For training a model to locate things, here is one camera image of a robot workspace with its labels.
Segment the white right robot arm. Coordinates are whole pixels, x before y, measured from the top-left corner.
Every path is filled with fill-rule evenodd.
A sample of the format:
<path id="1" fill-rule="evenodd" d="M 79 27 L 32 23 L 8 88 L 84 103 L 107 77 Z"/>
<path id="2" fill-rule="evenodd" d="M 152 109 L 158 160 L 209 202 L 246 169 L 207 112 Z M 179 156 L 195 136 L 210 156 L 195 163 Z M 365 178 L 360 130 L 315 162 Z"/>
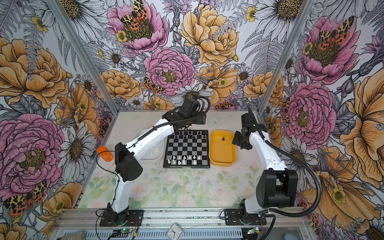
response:
<path id="1" fill-rule="evenodd" d="M 294 206 L 298 175 L 289 170 L 280 159 L 274 146 L 267 139 L 266 129 L 258 122 L 254 113 L 241 116 L 242 129 L 235 133 L 233 145 L 255 153 L 253 158 L 261 163 L 263 173 L 256 187 L 256 195 L 243 199 L 239 206 L 239 219 L 251 224 L 258 217 L 268 213 L 291 218 L 299 217 L 299 213 L 288 213 L 282 209 Z"/>

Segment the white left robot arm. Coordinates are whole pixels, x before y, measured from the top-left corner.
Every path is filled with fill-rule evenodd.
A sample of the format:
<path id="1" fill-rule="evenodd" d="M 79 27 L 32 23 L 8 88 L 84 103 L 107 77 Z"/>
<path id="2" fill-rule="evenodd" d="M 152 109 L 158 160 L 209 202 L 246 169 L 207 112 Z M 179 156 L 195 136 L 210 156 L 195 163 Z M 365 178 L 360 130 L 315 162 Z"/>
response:
<path id="1" fill-rule="evenodd" d="M 114 197 L 107 205 L 105 219 L 116 226 L 122 226 L 129 220 L 129 197 L 133 181 L 143 172 L 139 161 L 157 143 L 177 130 L 193 124 L 204 125 L 206 115 L 211 108 L 207 97 L 186 98 L 180 107 L 166 112 L 162 118 L 144 134 L 126 143 L 115 146 L 115 172 L 117 176 Z"/>

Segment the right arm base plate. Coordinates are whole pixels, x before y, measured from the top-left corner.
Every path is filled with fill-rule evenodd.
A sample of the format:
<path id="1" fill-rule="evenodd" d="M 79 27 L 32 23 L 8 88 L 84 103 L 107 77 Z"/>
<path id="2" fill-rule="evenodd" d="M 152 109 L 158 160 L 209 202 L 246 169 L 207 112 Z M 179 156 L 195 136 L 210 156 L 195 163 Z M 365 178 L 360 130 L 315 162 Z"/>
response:
<path id="1" fill-rule="evenodd" d="M 223 215 L 221 214 L 220 217 L 227 226 L 264 226 L 267 224 L 265 217 L 257 214 L 243 213 L 239 209 L 224 209 Z"/>

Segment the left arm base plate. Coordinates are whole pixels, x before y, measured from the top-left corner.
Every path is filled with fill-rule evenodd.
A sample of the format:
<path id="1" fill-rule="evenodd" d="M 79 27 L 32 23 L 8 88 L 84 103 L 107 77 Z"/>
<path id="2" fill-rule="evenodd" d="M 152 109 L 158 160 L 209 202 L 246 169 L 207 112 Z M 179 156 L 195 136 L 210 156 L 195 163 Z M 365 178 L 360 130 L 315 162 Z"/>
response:
<path id="1" fill-rule="evenodd" d="M 144 210 L 125 210 L 116 214 L 113 210 L 102 213 L 100 227 L 140 227 Z"/>

